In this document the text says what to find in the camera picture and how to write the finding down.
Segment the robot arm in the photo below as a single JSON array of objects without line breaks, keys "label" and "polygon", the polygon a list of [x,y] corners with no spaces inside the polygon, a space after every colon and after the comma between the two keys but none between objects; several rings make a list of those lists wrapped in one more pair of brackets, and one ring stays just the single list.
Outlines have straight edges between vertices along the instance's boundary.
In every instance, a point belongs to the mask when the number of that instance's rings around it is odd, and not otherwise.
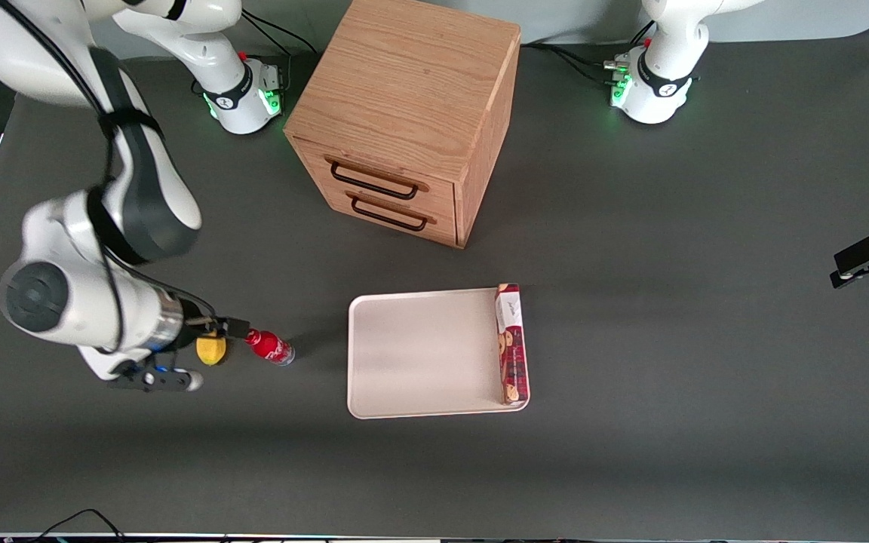
[{"label": "robot arm", "polygon": [[176,21],[184,34],[219,32],[241,19],[241,0],[92,0],[86,11],[90,20],[103,20],[124,9]]},{"label": "robot arm", "polygon": [[131,267],[186,253],[200,210],[131,77],[93,43],[83,4],[0,0],[0,79],[42,102],[93,107],[110,140],[107,170],[114,148],[123,162],[116,178],[29,210],[22,253],[2,278],[3,313],[32,336],[79,347],[115,385],[196,389],[198,374],[155,353],[186,346],[215,315]]},{"label": "robot arm", "polygon": [[738,11],[762,0],[643,0],[643,9],[656,22],[648,48],[637,45],[607,61],[615,71],[611,104],[646,124],[668,120],[686,103],[692,83],[689,74],[710,42],[703,18]]},{"label": "robot arm", "polygon": [[[207,15],[214,11],[223,14],[221,24],[207,24]],[[221,126],[229,133],[246,134],[280,114],[280,75],[276,66],[256,59],[241,62],[227,37],[218,32],[237,22],[240,13],[239,0],[208,0],[190,4],[178,20],[138,10],[120,11],[113,20],[124,31],[152,41],[180,59],[203,87],[204,100]]]}]

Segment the black cable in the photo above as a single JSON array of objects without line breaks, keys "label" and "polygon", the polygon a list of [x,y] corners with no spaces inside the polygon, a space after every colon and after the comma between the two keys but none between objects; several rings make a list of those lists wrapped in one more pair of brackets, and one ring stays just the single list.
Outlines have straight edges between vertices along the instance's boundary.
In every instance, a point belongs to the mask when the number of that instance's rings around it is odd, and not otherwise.
[{"label": "black cable", "polygon": [[177,368],[177,357],[180,355],[180,350],[178,348],[173,349],[173,355],[170,357],[170,371],[173,371]]},{"label": "black cable", "polygon": [[244,10],[244,16],[248,17],[248,18],[253,18],[253,20],[258,21],[258,22],[262,22],[263,24],[266,24],[269,27],[276,28],[277,30],[283,32],[284,34],[292,35],[294,38],[297,38],[297,40],[303,41],[304,45],[307,45],[307,48],[309,48],[312,53],[317,54],[317,48],[314,48],[314,45],[311,45],[310,41],[304,40],[304,38],[301,38],[300,35],[294,34],[293,32],[291,32],[290,30],[287,30],[283,26],[273,24],[272,22],[265,20],[265,18],[257,17],[255,14],[252,14],[250,11]]},{"label": "black cable", "polygon": [[287,83],[284,83],[283,91],[286,93],[290,89],[290,59],[293,59],[293,56],[287,57],[287,69],[284,71],[284,75],[286,75]]},{"label": "black cable", "polygon": [[244,20],[247,21],[247,22],[249,22],[250,24],[252,24],[253,27],[256,28],[256,30],[259,31],[259,33],[265,35],[266,38],[267,38],[269,41],[272,41],[274,45],[278,46],[278,47],[280,48],[280,51],[283,51],[285,55],[290,56],[290,51],[287,51],[287,48],[286,48],[285,46],[280,45],[280,42],[279,42],[279,41],[276,41],[276,40],[272,37],[272,35],[266,33],[266,31],[263,30],[263,28],[259,27],[259,24],[256,24],[256,22],[254,22],[254,20],[252,20],[250,17],[244,17]]},{"label": "black cable", "polygon": [[97,99],[96,94],[93,93],[93,90],[90,89],[89,85],[86,83],[86,79],[83,78],[82,73],[79,73],[75,65],[73,65],[72,62],[69,61],[69,58],[66,57],[66,53],[63,53],[62,49],[59,49],[59,45],[57,45],[55,41],[52,41],[48,35],[45,35],[44,32],[39,30],[39,28],[35,26],[28,17],[25,17],[25,14],[22,13],[22,11],[9,3],[9,0],[0,0],[0,9],[2,9],[6,14],[9,14],[11,18],[14,18],[15,22],[20,24],[22,29],[27,31],[29,35],[31,35],[32,38],[34,38],[34,40],[49,53],[49,56],[51,56],[69,78],[72,79],[72,82],[75,83],[76,88],[79,89],[79,92],[82,93],[83,97],[86,97],[86,102],[96,110],[96,114],[102,115],[103,104],[100,103],[100,99]]},{"label": "black cable", "polygon": [[[45,35],[44,32],[42,32],[41,29],[35,26],[35,24],[31,20],[29,20],[28,17],[25,17],[25,14],[22,13],[22,11],[14,7],[9,2],[9,0],[0,0],[0,8],[3,11],[6,11],[6,14],[9,14],[10,17],[13,17],[15,22],[20,24],[20,26],[24,28],[24,30],[27,31],[29,35],[31,35],[35,39],[35,41],[37,41],[39,45],[41,45],[46,50],[46,52],[51,55],[53,59],[55,59],[56,63],[61,66],[63,71],[66,72],[70,79],[72,79],[72,82],[75,83],[76,88],[79,89],[79,92],[82,92],[82,95],[86,97],[87,102],[90,103],[90,106],[93,107],[93,110],[96,110],[96,114],[102,115],[103,104],[100,103],[100,100],[97,99],[96,94],[93,93],[92,89],[90,89],[82,73],[80,73],[79,70],[76,69],[75,65],[73,65],[72,62],[69,61],[69,58],[66,57],[65,53],[62,52],[62,49],[59,49],[59,46],[56,44],[56,42],[52,41],[51,38],[48,37],[48,35]],[[262,29],[260,29],[259,27],[258,30],[261,31],[263,34],[266,34],[266,32],[262,31]],[[113,164],[113,141],[111,137],[106,138],[106,144],[106,171],[103,172],[103,181],[101,182],[101,185],[103,185],[103,190],[106,190],[106,187],[109,185],[112,179],[110,175]],[[118,288],[116,286],[116,282],[114,281],[112,270],[107,259],[116,262],[117,265],[120,265],[121,268],[125,269],[128,274],[134,276],[135,278],[140,278],[143,279],[143,281],[148,281],[149,283],[152,283],[167,291],[176,293],[177,295],[183,295],[187,299],[189,299],[190,302],[199,303],[200,306],[202,306],[204,309],[207,309],[208,316],[216,317],[216,310],[213,308],[212,305],[210,305],[210,303],[207,303],[206,300],[199,298],[199,296],[193,295],[193,293],[186,292],[167,283],[163,283],[162,281],[157,281],[154,278],[150,278],[148,275],[141,274],[140,271],[136,271],[136,269],[131,268],[130,265],[125,264],[125,262],[121,261],[121,259],[113,254],[113,252],[110,251],[109,248],[106,247],[106,245],[101,244],[99,238],[97,238],[97,243],[100,245],[101,253],[103,254],[103,267],[106,269],[106,280],[109,284],[110,290],[113,293],[113,298],[114,300],[116,300],[117,321],[118,324],[120,324],[120,326],[118,326],[117,332],[117,347],[114,348],[114,351],[118,350],[118,348],[121,347],[121,341],[123,340],[124,315],[123,303],[121,303],[120,293],[118,292]],[[77,514],[86,512],[88,510],[89,509],[84,509]],[[99,511],[93,510],[93,512],[96,513],[96,515],[100,515]]]},{"label": "black cable", "polygon": [[[106,165],[103,166],[103,192],[112,181],[113,176],[113,140],[106,138]],[[123,299],[120,297],[120,289],[116,286],[116,279],[113,277],[113,269],[109,265],[109,258],[106,256],[106,245],[103,245],[103,240],[100,240],[100,233],[93,229],[93,236],[96,238],[96,247],[100,250],[100,260],[103,261],[103,270],[106,272],[106,284],[113,293],[113,300],[116,302],[116,343],[111,350],[106,348],[97,348],[97,351],[103,354],[113,354],[115,351],[123,347],[123,337],[125,336],[125,316],[123,315]]]},{"label": "black cable", "polygon": [[639,30],[639,32],[635,33],[634,37],[632,37],[632,39],[628,42],[630,42],[630,44],[637,44],[639,40],[642,40],[643,35],[645,35],[649,31],[649,28],[652,28],[654,24],[656,24],[654,20],[647,22],[646,26],[643,26],[642,29]]},{"label": "black cable", "polygon": [[151,278],[151,276],[143,274],[141,271],[138,271],[138,269],[132,268],[126,262],[123,262],[123,260],[121,260],[120,257],[117,257],[116,253],[109,250],[108,247],[103,247],[103,251],[106,252],[106,256],[110,258],[110,260],[116,262],[118,267],[125,269],[125,271],[127,271],[128,274],[134,276],[134,278],[142,279],[142,281],[154,284],[155,286],[158,286],[159,288],[169,293],[173,293],[174,295],[178,296],[178,298],[184,298],[187,299],[189,302],[196,303],[196,305],[200,305],[201,307],[203,307],[203,309],[207,310],[208,317],[211,317],[213,319],[216,318],[216,309],[213,308],[213,306],[209,302],[207,302],[206,299],[202,299],[200,298],[200,296],[196,296],[195,293],[184,291],[183,289],[176,288],[169,283],[159,281],[158,279],[154,279]]},{"label": "black cable", "polygon": [[603,63],[601,63],[601,62],[591,61],[589,59],[583,58],[582,56],[579,56],[576,53],[569,51],[569,49],[562,48],[562,46],[555,45],[555,44],[542,44],[541,42],[534,41],[534,42],[531,42],[531,44],[522,45],[522,48],[542,49],[542,51],[559,52],[559,53],[562,53],[563,55],[568,56],[570,59],[575,60],[577,63],[584,64],[586,66],[601,66],[601,65],[603,65]]},{"label": "black cable", "polygon": [[58,523],[55,523],[54,525],[49,526],[49,528],[45,529],[44,532],[39,533],[38,536],[36,536],[35,539],[30,541],[29,543],[36,543],[37,541],[41,541],[46,535],[48,535],[49,532],[52,532],[53,529],[57,529],[57,528],[59,528],[59,526],[62,526],[64,523],[68,523],[69,521],[72,521],[72,519],[75,519],[79,515],[82,515],[85,513],[93,513],[93,515],[100,517],[101,521],[106,523],[106,525],[109,526],[109,529],[112,530],[112,532],[113,532],[114,536],[116,536],[116,539],[118,540],[118,542],[124,543],[125,534],[123,532],[120,532],[120,529],[116,528],[116,525],[114,525],[114,523],[109,522],[109,519],[107,519],[106,516],[103,515],[103,513],[100,513],[99,511],[97,511],[96,509],[93,509],[93,508],[83,509],[82,511],[79,511],[73,515],[70,515],[70,516],[66,517],[65,519],[62,519]]},{"label": "black cable", "polygon": [[582,63],[586,66],[599,66],[599,65],[597,65],[597,63],[590,62],[590,61],[580,57],[579,55],[576,55],[576,53],[573,53],[572,51],[568,51],[568,49],[566,49],[566,48],[560,48],[560,46],[552,45],[552,44],[538,44],[538,42],[533,42],[533,44],[522,45],[522,48],[540,49],[541,51],[550,51],[555,56],[557,56],[558,58],[565,61],[565,63],[568,64],[570,66],[570,68],[574,69],[582,77],[585,77],[586,79],[588,79],[590,81],[594,81],[596,83],[600,83],[600,84],[604,83],[603,80],[597,78],[596,76],[593,76],[593,75],[590,75],[590,73],[584,72],[582,68],[579,68],[579,65],[576,65],[576,63],[573,62],[573,59],[576,59],[577,61],[579,61],[580,63]]},{"label": "black cable", "polygon": [[572,60],[568,56],[563,55],[563,53],[561,51],[555,51],[553,49],[552,52],[555,53],[555,55],[558,58],[564,60],[566,64],[568,64],[569,66],[572,66],[572,69],[574,69],[576,72],[578,72],[579,75],[581,75],[582,77],[585,77],[586,79],[588,79],[590,81],[594,81],[596,83],[600,83],[600,84],[603,83],[603,80],[601,80],[597,77],[594,77],[593,75],[589,75],[589,73],[583,72],[582,68],[579,68],[579,66],[577,66],[576,63],[572,62]]}]

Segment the wall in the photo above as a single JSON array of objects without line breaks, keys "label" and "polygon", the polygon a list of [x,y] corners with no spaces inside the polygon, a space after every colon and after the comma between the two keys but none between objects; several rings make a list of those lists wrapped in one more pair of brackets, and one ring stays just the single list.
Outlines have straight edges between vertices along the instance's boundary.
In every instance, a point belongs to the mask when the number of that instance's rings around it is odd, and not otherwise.
[{"label": "wall", "polygon": [[[524,41],[548,38],[563,44],[628,40],[648,19],[637,0],[428,0],[521,25]],[[260,17],[304,35],[318,49],[330,40],[349,0],[244,0]],[[707,20],[713,41],[812,40],[851,35],[869,28],[869,0],[766,0],[752,8]],[[125,34],[110,21],[94,24],[96,40],[128,58],[165,55],[155,45]],[[276,51],[246,21],[225,31],[235,48],[256,54]],[[280,35],[273,34],[280,41]],[[283,37],[287,48],[299,46]]]}]

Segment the red and white bottle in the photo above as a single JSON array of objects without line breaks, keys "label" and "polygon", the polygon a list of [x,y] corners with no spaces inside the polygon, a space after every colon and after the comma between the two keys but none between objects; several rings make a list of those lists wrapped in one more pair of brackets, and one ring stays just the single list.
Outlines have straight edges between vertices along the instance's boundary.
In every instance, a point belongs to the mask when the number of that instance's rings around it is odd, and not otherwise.
[{"label": "red and white bottle", "polygon": [[250,329],[244,341],[258,357],[269,360],[279,367],[285,367],[293,362],[293,347],[290,347],[290,343],[269,331]]}]

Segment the black metal handle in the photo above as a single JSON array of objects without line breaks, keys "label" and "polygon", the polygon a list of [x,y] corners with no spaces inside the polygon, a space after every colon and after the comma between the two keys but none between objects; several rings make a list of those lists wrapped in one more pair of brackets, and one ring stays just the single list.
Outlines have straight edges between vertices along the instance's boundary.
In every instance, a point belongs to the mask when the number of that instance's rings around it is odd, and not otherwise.
[{"label": "black metal handle", "polygon": [[339,166],[340,164],[337,164],[337,161],[332,161],[330,164],[330,175],[334,176],[334,179],[337,179],[337,181],[348,183],[353,186],[360,186],[362,189],[380,192],[382,195],[397,198],[399,200],[410,200],[418,193],[418,185],[412,185],[411,190],[408,190],[408,192],[397,192],[397,190],[384,189],[383,186],[371,185],[371,183],[359,181],[359,179],[352,178],[352,176],[341,175],[337,173],[337,168]]},{"label": "black metal handle", "polygon": [[425,229],[425,226],[428,225],[427,217],[423,217],[423,216],[413,217],[413,219],[419,219],[421,221],[421,224],[414,226],[413,224],[407,224],[406,222],[401,222],[400,220],[389,219],[389,217],[383,216],[382,214],[369,212],[369,210],[362,210],[358,207],[358,202],[360,202],[360,201],[361,201],[361,199],[358,198],[358,196],[351,196],[351,209],[355,210],[355,213],[363,214],[363,216],[369,216],[369,217],[371,217],[371,219],[377,219],[377,220],[380,220],[382,222],[386,222],[388,224],[393,224],[393,225],[397,226],[398,228],[404,228],[404,230],[410,230],[412,232],[420,232],[420,231]]}]

